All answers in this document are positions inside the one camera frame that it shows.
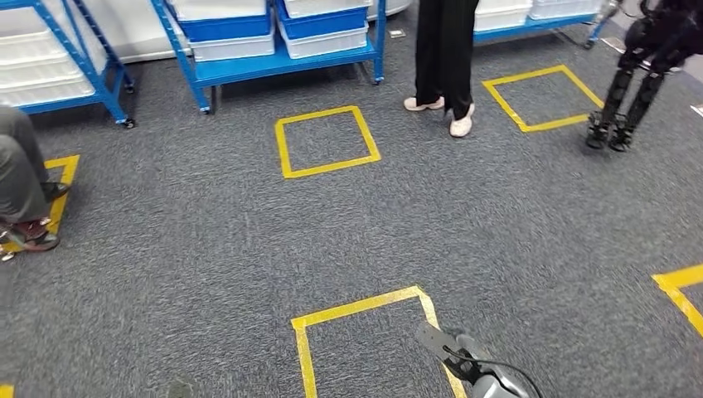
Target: gray pants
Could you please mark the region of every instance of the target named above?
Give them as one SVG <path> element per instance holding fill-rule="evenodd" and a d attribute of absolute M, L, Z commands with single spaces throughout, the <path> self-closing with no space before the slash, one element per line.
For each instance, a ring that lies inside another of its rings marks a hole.
<path fill-rule="evenodd" d="M 48 216 L 40 185 L 48 179 L 31 120 L 0 105 L 0 220 L 18 223 Z"/>

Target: storage bin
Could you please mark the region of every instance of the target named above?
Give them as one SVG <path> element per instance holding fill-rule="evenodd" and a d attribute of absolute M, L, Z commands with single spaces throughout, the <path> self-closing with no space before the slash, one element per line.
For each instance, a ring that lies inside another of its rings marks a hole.
<path fill-rule="evenodd" d="M 0 85 L 22 85 L 83 73 L 68 53 L 33 60 L 0 62 Z"/>
<path fill-rule="evenodd" d="M 179 12 L 168 2 L 164 4 L 176 15 L 178 24 L 190 42 L 266 36 L 271 32 L 271 15 L 268 7 L 265 14 L 252 17 L 193 19 L 194 16 Z"/>
<path fill-rule="evenodd" d="M 476 12 L 494 12 L 508 7 L 532 6 L 532 0 L 481 0 L 478 2 Z"/>
<path fill-rule="evenodd" d="M 266 0 L 170 0 L 188 20 L 252 17 L 266 13 Z"/>
<path fill-rule="evenodd" d="M 19 58 L 58 56 L 65 53 L 65 48 L 48 28 L 38 33 L 0 36 L 0 63 L 10 63 Z"/>
<path fill-rule="evenodd" d="M 371 4 L 373 0 L 285 0 L 285 8 L 291 18 L 369 7 Z"/>
<path fill-rule="evenodd" d="M 344 32 L 328 33 L 327 35 L 290 39 L 283 24 L 279 23 L 281 37 L 284 39 L 288 55 L 297 60 L 308 56 L 320 56 L 337 51 L 346 51 L 365 47 L 368 43 L 366 34 L 369 32 L 368 23 L 361 29 Z"/>
<path fill-rule="evenodd" d="M 197 62 L 228 60 L 247 56 L 270 56 L 275 52 L 274 34 L 190 43 Z"/>
<path fill-rule="evenodd" d="M 311 17 L 291 18 L 286 12 L 284 0 L 275 0 L 276 14 L 283 23 L 289 39 L 326 35 L 352 29 L 362 29 L 366 25 L 368 7 L 330 12 Z"/>
<path fill-rule="evenodd" d="M 93 95 L 95 89 L 83 75 L 37 80 L 22 85 L 0 85 L 0 102 L 10 106 L 43 104 Z"/>
<path fill-rule="evenodd" d="M 530 12 L 532 19 L 549 19 L 595 14 L 600 11 L 601 0 L 534 0 Z"/>
<path fill-rule="evenodd" d="M 75 7 L 73 2 L 69 2 L 69 5 L 70 7 Z M 74 14 L 75 23 L 80 35 L 83 37 L 85 46 L 88 49 L 88 55 L 93 61 L 93 66 L 97 72 L 100 73 L 107 65 L 107 53 L 98 37 L 88 25 L 88 22 L 80 15 L 79 10 L 75 8 L 71 11 Z M 23 61 L 31 62 L 46 57 L 68 55 L 66 48 L 56 39 L 54 33 L 49 30 L 44 20 L 39 18 L 39 15 L 33 8 L 24 7 L 6 10 L 0 12 L 0 16 L 5 12 L 9 12 L 8 15 L 10 17 L 22 17 L 26 19 L 23 21 L 25 24 L 16 24 L 12 29 L 7 25 L 6 27 L 8 28 L 3 30 L 4 34 L 0 35 L 0 66 Z M 78 36 L 75 34 L 70 24 L 68 16 L 65 12 L 53 12 L 53 15 L 56 23 L 61 27 L 61 30 L 68 36 L 78 52 L 83 55 L 83 49 L 78 41 Z"/>
<path fill-rule="evenodd" d="M 490 31 L 506 27 L 520 27 L 525 25 L 527 14 L 531 5 L 512 6 L 491 10 L 490 12 L 476 12 L 476 26 L 474 31 Z"/>

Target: seated person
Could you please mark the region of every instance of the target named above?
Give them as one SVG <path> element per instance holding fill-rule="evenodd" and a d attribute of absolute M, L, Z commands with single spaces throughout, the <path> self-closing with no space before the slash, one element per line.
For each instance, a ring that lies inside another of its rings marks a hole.
<path fill-rule="evenodd" d="M 22 242 L 25 250 L 46 251 L 59 244 L 44 220 L 51 202 L 69 186 L 48 180 L 31 120 L 0 105 L 0 232 Z"/>

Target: yellow tape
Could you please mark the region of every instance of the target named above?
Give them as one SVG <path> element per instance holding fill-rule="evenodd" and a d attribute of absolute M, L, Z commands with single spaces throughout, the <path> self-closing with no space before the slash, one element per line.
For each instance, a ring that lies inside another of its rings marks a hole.
<path fill-rule="evenodd" d="M 63 167 L 61 172 L 61 183 L 71 184 L 75 177 L 75 170 L 78 168 L 78 161 L 80 160 L 80 155 L 69 156 L 66 158 L 52 159 L 44 162 L 44 167 L 47 169 Z M 61 223 L 61 218 L 64 214 L 66 200 L 68 199 L 68 194 L 56 199 L 51 204 L 51 209 L 49 210 L 49 218 L 51 218 L 51 223 L 47 226 L 47 230 L 52 234 L 57 234 L 59 231 L 59 224 Z M 2 245 L 5 251 L 20 252 L 23 248 L 14 244 L 8 243 Z"/>
<path fill-rule="evenodd" d="M 0 398 L 12 398 L 15 395 L 15 387 L 10 385 L 0 385 Z"/>
<path fill-rule="evenodd" d="M 669 296 L 672 302 L 686 315 L 688 321 L 703 337 L 703 315 L 681 292 L 682 288 L 703 283 L 703 264 L 681 269 L 669 274 L 653 275 L 659 289 Z"/>
<path fill-rule="evenodd" d="M 330 164 L 325 164 L 322 166 L 304 168 L 301 170 L 293 170 L 290 164 L 290 155 L 288 154 L 288 144 L 285 138 L 285 125 L 302 122 L 304 120 L 324 118 L 326 116 L 331 116 L 333 114 L 343 114 L 345 112 L 351 112 L 354 115 L 354 120 L 361 130 L 361 135 L 364 138 L 366 147 L 369 149 L 369 156 L 363 158 L 357 158 L 352 160 L 345 160 L 341 162 L 335 162 Z M 276 142 L 279 146 L 279 157 L 281 159 L 281 172 L 284 178 L 298 178 L 312 176 L 313 174 L 319 174 L 321 172 L 331 172 L 334 170 L 339 170 L 342 168 L 358 166 L 364 163 L 376 162 L 381 160 L 381 154 L 378 151 L 378 147 L 371 136 L 371 131 L 369 126 L 364 120 L 364 116 L 361 114 L 359 107 L 354 105 L 342 106 L 341 108 L 321 110 L 318 112 L 312 112 L 311 114 L 300 114 L 298 116 L 292 116 L 289 118 L 283 118 L 276 122 Z"/>
<path fill-rule="evenodd" d="M 427 321 L 436 328 L 439 328 L 437 323 L 437 314 L 434 311 L 432 299 L 418 286 L 411 286 L 409 288 L 396 290 L 395 292 L 365 298 L 354 303 L 340 305 L 338 307 L 325 309 L 323 311 L 310 313 L 308 315 L 292 319 L 291 323 L 293 324 L 293 330 L 295 331 L 295 337 L 298 345 L 300 371 L 303 374 L 303 388 L 305 389 L 305 397 L 318 397 L 318 389 L 315 383 L 315 372 L 313 369 L 313 356 L 310 352 L 308 334 L 305 329 L 306 327 L 415 297 L 419 298 Z M 446 366 L 443 367 L 444 372 L 447 374 L 447 378 L 452 387 L 452 392 L 454 393 L 455 398 L 467 398 L 466 391 L 463 389 L 461 381 L 454 377 Z"/>
<path fill-rule="evenodd" d="M 603 108 L 603 101 L 598 98 L 593 91 L 591 91 L 586 84 L 579 79 L 578 76 L 574 74 L 566 65 L 552 66 L 551 68 L 535 70 L 532 72 L 520 73 L 519 75 L 501 77 L 499 79 L 485 80 L 483 81 L 483 86 L 491 94 L 491 96 L 498 102 L 498 105 L 505 111 L 505 113 L 510 116 L 510 118 L 517 124 L 517 127 L 523 133 L 535 133 L 539 131 L 558 129 L 571 124 L 583 123 L 589 119 L 587 114 L 579 114 L 576 116 L 571 116 L 569 118 L 553 120 L 551 122 L 546 122 L 542 124 L 528 125 L 525 121 L 517 114 L 517 112 L 508 104 L 508 102 L 502 97 L 502 95 L 496 89 L 497 85 L 504 85 L 506 83 L 514 83 L 520 80 L 532 79 L 535 77 L 540 77 L 544 75 L 550 75 L 553 73 L 564 73 L 574 84 L 581 89 L 581 91 L 586 94 L 599 108 Z"/>

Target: black robot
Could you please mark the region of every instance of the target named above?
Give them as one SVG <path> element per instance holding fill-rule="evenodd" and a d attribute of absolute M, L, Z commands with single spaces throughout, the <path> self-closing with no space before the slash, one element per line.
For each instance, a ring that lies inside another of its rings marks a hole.
<path fill-rule="evenodd" d="M 626 50 L 603 110 L 590 115 L 586 144 L 591 148 L 602 149 L 607 143 L 611 149 L 625 152 L 667 72 L 682 66 L 687 58 L 703 54 L 703 0 L 661 0 L 653 9 L 648 3 L 640 2 L 644 17 L 635 21 L 625 37 Z M 634 71 L 640 67 L 647 76 L 628 113 L 619 114 Z"/>

